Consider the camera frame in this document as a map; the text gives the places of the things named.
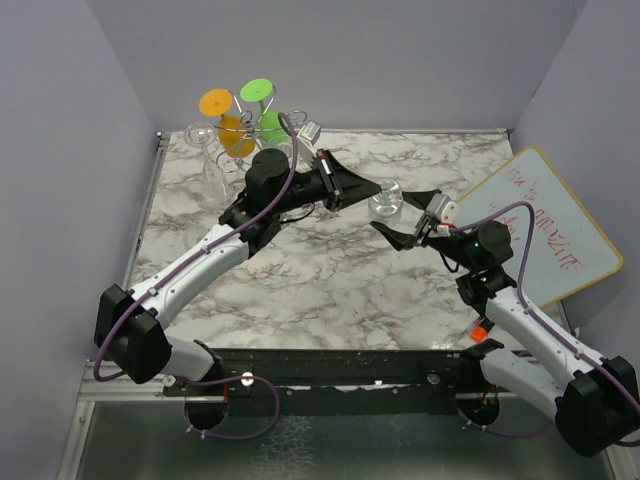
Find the green plastic wine glass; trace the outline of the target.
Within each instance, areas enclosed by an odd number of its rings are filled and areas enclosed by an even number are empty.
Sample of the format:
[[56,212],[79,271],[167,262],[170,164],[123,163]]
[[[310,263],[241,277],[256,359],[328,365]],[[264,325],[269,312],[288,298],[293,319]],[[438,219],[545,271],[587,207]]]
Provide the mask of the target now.
[[244,102],[256,103],[259,107],[253,125],[262,148],[276,148],[290,139],[280,124],[279,112],[273,106],[275,92],[273,83],[266,78],[250,80],[240,90]]

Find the orange plastic wine glass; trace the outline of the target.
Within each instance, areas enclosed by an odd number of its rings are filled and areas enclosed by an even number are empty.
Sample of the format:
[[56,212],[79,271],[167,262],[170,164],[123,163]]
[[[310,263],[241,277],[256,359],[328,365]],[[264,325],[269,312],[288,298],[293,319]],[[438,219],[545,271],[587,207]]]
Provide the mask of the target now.
[[199,110],[206,117],[218,117],[218,138],[230,157],[244,159],[255,149],[255,141],[247,136],[247,130],[239,117],[229,111],[234,105],[233,94],[222,88],[209,90],[199,101]]

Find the clear wine glass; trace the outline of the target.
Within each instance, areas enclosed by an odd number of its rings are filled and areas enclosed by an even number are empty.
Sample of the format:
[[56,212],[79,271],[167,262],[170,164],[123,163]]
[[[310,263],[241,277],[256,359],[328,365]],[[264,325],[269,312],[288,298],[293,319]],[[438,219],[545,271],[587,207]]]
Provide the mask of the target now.
[[228,194],[228,185],[224,174],[214,165],[211,148],[216,142],[216,129],[208,122],[196,122],[189,125],[183,139],[187,145],[198,149],[203,157],[202,176],[205,187],[214,200],[224,200]]

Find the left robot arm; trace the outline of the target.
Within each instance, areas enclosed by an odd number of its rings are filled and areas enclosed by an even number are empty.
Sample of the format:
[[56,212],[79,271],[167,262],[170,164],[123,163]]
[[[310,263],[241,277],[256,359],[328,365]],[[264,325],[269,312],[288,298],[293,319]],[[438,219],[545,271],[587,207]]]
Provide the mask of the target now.
[[206,395],[220,385],[216,355],[201,341],[170,338],[175,317],[215,280],[255,256],[281,230],[283,214],[320,202],[332,212],[378,193],[379,184],[319,150],[310,170],[278,149],[260,151],[245,187],[204,237],[159,273],[130,288],[112,285],[99,301],[94,342],[98,362],[113,361],[121,374],[143,384],[159,374],[186,379]]

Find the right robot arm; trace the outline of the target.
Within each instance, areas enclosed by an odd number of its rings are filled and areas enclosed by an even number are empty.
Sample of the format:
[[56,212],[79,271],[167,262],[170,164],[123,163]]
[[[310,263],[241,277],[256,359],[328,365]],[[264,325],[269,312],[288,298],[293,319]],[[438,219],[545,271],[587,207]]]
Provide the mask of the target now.
[[461,383],[481,391],[492,384],[516,394],[547,415],[563,440],[591,457],[610,446],[636,448],[639,389],[633,365],[607,358],[550,319],[523,291],[526,268],[516,277],[503,268],[514,253],[508,227],[495,214],[454,227],[444,218],[457,205],[438,190],[406,192],[404,200],[423,210],[413,233],[380,222],[371,225],[397,251],[437,251],[466,269],[456,284],[463,302],[514,337],[533,357],[528,362],[497,347],[459,367]]

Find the chrome wine glass rack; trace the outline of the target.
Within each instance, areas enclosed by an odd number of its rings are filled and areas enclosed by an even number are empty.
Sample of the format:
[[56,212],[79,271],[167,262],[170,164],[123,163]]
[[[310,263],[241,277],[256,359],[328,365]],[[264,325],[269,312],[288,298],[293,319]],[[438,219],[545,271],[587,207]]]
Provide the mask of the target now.
[[[260,151],[260,150],[264,149],[264,148],[261,147],[261,145],[260,145],[260,143],[259,143],[259,141],[257,139],[257,134],[254,132],[253,120],[255,120],[256,118],[253,117],[253,112],[251,110],[244,110],[241,107],[237,96],[234,95],[234,94],[233,94],[233,96],[234,96],[234,105],[232,106],[232,108],[229,111],[229,113],[231,115],[234,115],[234,116],[237,116],[237,117],[240,118],[242,124],[245,126],[245,128],[247,130],[247,136],[252,138],[255,141],[255,149],[254,149],[254,151],[252,153],[255,153],[256,151]],[[246,157],[244,159],[230,157],[229,155],[226,154],[226,152],[224,151],[223,147],[221,146],[221,151],[216,156],[216,159],[215,159],[215,165],[223,173],[235,173],[235,172],[241,170],[244,166],[248,166],[249,165],[249,163],[247,161],[248,157]]]

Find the red marker pen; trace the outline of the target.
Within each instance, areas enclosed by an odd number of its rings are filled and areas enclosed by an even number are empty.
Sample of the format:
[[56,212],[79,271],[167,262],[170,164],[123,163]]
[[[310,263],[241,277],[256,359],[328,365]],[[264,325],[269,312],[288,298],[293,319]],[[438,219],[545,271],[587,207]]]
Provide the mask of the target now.
[[488,318],[482,318],[478,321],[477,325],[472,331],[470,335],[471,339],[476,343],[483,342],[487,338],[491,330],[494,328],[494,326],[495,324],[491,320],[489,320]]

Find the yellow framed whiteboard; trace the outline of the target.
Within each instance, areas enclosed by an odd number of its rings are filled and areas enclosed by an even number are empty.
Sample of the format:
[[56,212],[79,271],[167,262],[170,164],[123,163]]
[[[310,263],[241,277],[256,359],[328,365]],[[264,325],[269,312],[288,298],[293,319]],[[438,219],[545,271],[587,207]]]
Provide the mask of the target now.
[[527,147],[458,200],[457,226],[517,201],[533,207],[534,234],[523,290],[540,307],[586,288],[623,266],[623,257],[556,168]]

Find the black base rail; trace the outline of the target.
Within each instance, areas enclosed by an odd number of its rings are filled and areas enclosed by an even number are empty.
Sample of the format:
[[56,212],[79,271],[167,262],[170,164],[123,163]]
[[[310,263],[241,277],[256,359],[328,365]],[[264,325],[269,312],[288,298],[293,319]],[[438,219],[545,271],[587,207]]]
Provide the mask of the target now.
[[490,384],[480,347],[466,350],[221,349],[221,386],[183,380],[162,389],[165,400],[235,417],[453,414]]

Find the aluminium frame rail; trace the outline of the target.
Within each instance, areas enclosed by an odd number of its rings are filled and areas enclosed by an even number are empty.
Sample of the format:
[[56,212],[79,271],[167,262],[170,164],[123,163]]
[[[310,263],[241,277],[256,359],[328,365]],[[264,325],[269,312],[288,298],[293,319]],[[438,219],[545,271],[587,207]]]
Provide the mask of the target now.
[[[196,386],[221,386],[225,384],[225,379],[214,376],[221,364],[222,360],[216,363],[213,373],[204,380],[183,381]],[[593,369],[580,355],[554,351],[550,359],[536,360],[508,349],[481,354],[479,365],[484,379],[490,385],[504,387],[523,399],[549,401],[560,397],[571,381]],[[93,379],[91,374],[85,374],[80,395],[84,399],[98,401],[159,400],[163,399],[163,387],[171,386],[178,380],[174,374],[159,374],[143,384],[137,384],[126,376],[101,383]]]

